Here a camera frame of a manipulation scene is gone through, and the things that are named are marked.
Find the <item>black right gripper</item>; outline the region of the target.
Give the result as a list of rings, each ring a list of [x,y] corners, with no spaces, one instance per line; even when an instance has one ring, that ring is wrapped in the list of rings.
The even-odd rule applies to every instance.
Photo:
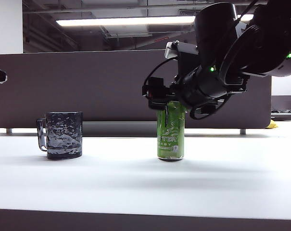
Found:
[[[178,101],[174,87],[175,82],[165,86],[163,78],[149,77],[142,86],[142,96],[149,100],[150,109],[163,111],[169,101]]]

